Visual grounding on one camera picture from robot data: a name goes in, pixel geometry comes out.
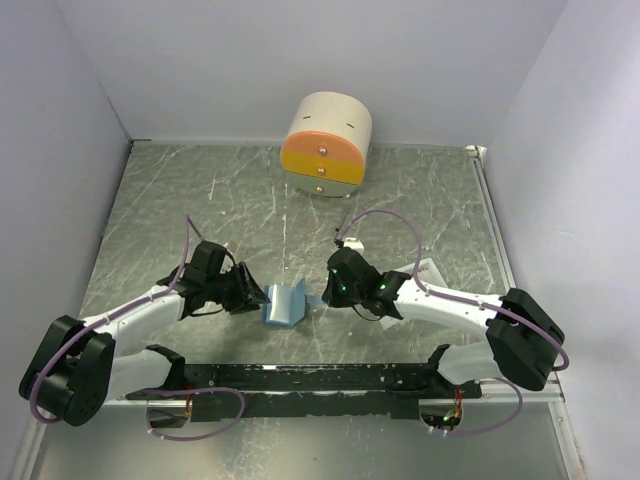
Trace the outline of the blue card holder wallet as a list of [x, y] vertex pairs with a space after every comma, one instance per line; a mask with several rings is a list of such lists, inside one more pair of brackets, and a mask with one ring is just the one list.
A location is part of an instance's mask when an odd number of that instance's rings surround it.
[[267, 285], [265, 293], [269, 302], [263, 307], [262, 323], [273, 327], [293, 328], [305, 318], [308, 306], [324, 304], [320, 296], [307, 292], [304, 278], [295, 286]]

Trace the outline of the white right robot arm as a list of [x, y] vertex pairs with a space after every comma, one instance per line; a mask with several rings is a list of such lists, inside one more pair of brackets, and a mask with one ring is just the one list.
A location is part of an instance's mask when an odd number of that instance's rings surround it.
[[323, 301], [331, 308], [364, 309], [371, 321], [428, 321], [476, 337], [465, 346], [442, 346], [424, 374], [426, 390], [443, 398], [472, 380], [504, 378], [542, 390], [556, 360], [566, 355], [562, 329], [524, 290], [480, 295], [423, 283], [417, 272], [379, 272], [356, 250], [336, 250], [327, 261]]

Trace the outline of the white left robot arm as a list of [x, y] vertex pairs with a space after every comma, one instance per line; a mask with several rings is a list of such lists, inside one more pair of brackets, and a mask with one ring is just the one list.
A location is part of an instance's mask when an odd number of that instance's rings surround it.
[[168, 276], [124, 305], [85, 319], [55, 319], [19, 394], [38, 421], [71, 426], [87, 423], [106, 401], [131, 393], [176, 398], [187, 385], [185, 358], [157, 344], [135, 354], [129, 348], [208, 303], [239, 314], [269, 301], [245, 263], [236, 262], [226, 246], [203, 240]]

